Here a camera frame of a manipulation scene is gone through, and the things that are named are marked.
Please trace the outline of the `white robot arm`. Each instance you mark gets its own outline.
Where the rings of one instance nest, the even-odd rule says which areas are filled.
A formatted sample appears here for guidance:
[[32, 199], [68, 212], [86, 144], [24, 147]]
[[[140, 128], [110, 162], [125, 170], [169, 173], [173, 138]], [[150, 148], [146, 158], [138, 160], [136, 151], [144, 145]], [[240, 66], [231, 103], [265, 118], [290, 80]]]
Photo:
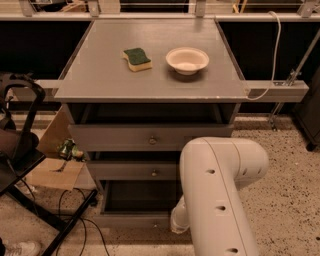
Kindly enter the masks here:
[[195, 256], [259, 256], [238, 190], [268, 168], [267, 152], [252, 140], [188, 142], [180, 156], [183, 196], [171, 212], [172, 231], [191, 231]]

